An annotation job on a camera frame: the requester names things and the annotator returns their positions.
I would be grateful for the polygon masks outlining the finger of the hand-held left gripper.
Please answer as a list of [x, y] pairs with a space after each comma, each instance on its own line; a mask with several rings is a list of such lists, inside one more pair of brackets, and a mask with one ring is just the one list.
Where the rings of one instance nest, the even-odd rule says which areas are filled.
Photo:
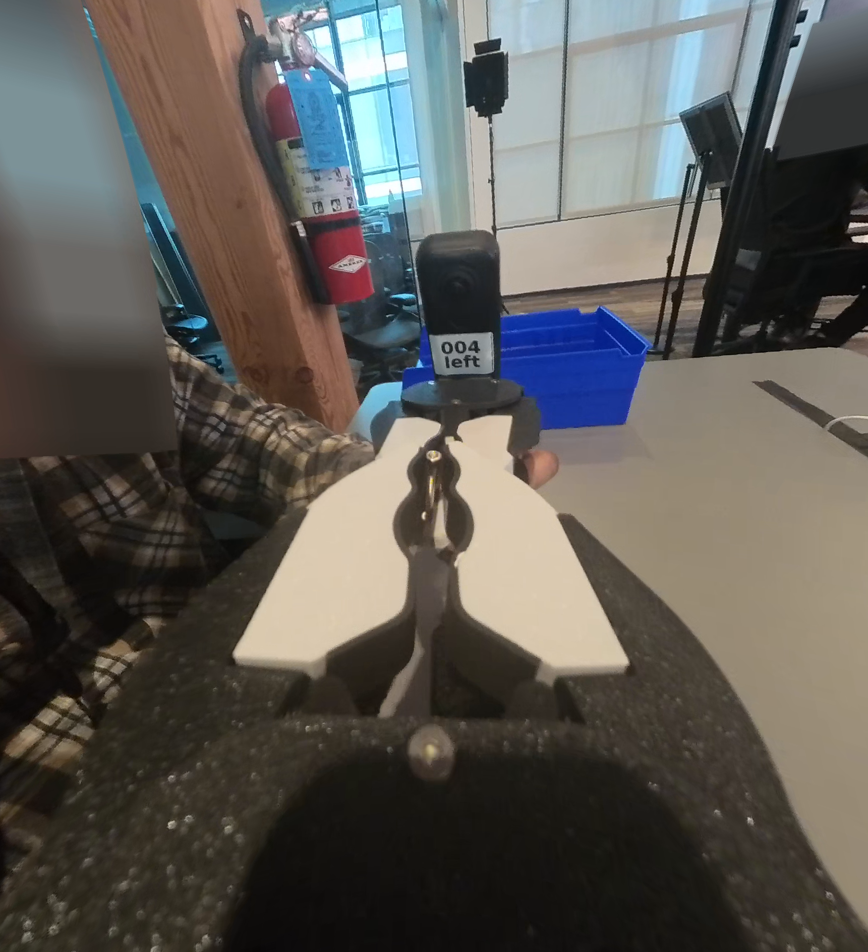
[[485, 415], [458, 425], [455, 460], [459, 480], [499, 479], [499, 472], [515, 476], [515, 460], [509, 449], [512, 422], [511, 415]]
[[408, 416], [393, 422], [393, 455], [416, 456], [425, 446], [435, 440], [441, 424], [416, 416]]

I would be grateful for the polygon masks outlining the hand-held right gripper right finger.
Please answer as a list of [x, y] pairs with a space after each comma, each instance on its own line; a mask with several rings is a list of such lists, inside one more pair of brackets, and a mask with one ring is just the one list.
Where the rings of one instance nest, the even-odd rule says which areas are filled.
[[628, 656], [556, 510], [469, 446], [446, 445], [442, 463], [440, 541], [454, 572], [442, 639], [457, 672], [625, 673]]

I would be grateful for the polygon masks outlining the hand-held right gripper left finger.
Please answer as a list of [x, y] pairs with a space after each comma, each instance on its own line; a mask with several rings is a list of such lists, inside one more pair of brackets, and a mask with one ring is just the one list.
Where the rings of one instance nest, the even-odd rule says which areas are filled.
[[233, 650], [237, 665], [307, 677], [397, 677], [433, 617], [436, 559], [404, 541], [421, 444], [387, 446], [304, 514]]

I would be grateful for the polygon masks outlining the blue plastic bin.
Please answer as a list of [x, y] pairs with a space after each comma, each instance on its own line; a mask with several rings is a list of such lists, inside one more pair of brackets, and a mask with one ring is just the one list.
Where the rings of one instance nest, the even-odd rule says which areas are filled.
[[538, 411], [545, 429], [624, 424], [649, 343], [604, 307], [505, 315], [499, 303], [432, 308], [404, 404], [421, 414]]

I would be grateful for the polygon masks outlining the person's left forearm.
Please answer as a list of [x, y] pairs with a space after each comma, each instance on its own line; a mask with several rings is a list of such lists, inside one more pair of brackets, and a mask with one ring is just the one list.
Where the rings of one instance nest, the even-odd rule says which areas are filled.
[[211, 510], [260, 525], [307, 509], [376, 459], [359, 437], [232, 388], [190, 409], [205, 412], [186, 451], [194, 494]]

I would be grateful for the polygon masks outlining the person's left hand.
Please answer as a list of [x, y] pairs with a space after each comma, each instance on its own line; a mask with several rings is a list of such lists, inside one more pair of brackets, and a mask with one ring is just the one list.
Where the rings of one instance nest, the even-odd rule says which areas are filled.
[[539, 490], [558, 475], [559, 457], [549, 450], [531, 449], [515, 458], [514, 473]]

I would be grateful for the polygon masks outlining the red fire extinguisher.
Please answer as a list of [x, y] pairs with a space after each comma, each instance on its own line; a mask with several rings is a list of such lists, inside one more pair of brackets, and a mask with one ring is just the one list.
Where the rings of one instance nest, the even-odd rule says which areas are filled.
[[236, 16], [243, 39], [237, 61], [242, 115], [309, 292], [321, 304], [363, 301], [374, 286], [351, 165], [311, 169], [284, 74], [318, 68], [336, 97], [347, 89], [345, 77], [313, 46], [304, 15], [270, 19], [260, 31], [243, 8]]

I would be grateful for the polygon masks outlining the black light panel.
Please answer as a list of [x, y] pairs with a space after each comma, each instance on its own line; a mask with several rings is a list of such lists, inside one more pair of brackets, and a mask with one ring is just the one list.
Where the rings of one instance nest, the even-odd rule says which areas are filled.
[[463, 62], [465, 106], [491, 121], [509, 96], [509, 54], [500, 38], [475, 43], [474, 51], [472, 59]]

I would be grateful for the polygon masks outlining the black panel stand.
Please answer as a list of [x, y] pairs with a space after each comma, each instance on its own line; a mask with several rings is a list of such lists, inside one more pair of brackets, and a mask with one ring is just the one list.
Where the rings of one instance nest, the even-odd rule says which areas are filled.
[[[649, 349], [650, 356], [661, 358], [662, 360], [668, 360], [675, 349], [674, 339], [678, 326], [678, 315], [685, 289], [685, 282], [688, 277], [691, 255], [694, 248], [694, 238], [707, 188], [709, 166], [712, 156], [713, 151], [711, 149], [700, 153], [696, 160], [686, 166], [683, 176], [673, 238], [666, 258], [666, 272], [654, 328], [653, 343]], [[678, 269], [678, 278], [674, 280], [676, 261], [678, 259], [679, 236], [685, 215], [685, 208], [689, 195], [695, 186], [698, 188], [698, 196], [694, 201], [694, 208], [691, 213], [685, 247]]]

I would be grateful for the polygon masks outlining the blue paper tag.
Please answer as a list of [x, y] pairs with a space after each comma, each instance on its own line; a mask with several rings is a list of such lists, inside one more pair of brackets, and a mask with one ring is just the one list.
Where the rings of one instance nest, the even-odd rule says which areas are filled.
[[328, 75], [318, 68], [295, 68], [284, 78], [311, 169], [349, 167], [344, 124]]

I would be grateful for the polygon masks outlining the wooden pillar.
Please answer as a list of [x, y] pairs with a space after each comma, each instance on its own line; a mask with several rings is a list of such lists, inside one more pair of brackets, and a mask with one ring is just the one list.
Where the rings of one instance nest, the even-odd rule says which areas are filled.
[[238, 94], [259, 2], [85, 3], [238, 379], [336, 432], [358, 409], [343, 333], [316, 303]]

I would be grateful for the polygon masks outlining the person's plaid shirt torso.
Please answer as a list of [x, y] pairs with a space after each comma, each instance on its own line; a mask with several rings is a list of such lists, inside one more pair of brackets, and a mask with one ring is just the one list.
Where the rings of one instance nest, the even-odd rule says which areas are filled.
[[0, 890], [142, 650], [229, 561], [205, 513], [271, 525], [281, 493], [230, 452], [0, 461]]

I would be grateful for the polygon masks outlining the grey panel light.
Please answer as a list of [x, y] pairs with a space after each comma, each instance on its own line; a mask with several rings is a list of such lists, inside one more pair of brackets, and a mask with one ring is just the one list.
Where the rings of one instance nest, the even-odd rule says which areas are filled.
[[679, 120], [705, 176], [706, 187], [731, 187], [742, 143], [731, 92], [690, 107], [679, 113]]

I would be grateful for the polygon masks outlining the black pole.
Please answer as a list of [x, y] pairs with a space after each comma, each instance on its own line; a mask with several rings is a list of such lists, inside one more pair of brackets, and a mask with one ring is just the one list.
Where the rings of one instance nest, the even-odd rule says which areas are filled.
[[773, 3], [744, 137], [713, 257], [713, 267], [706, 282], [702, 313], [692, 350], [694, 358], [703, 358], [712, 353], [722, 321], [726, 292], [735, 269], [740, 240], [751, 212], [779, 90], [794, 43], [800, 8], [800, 1]]

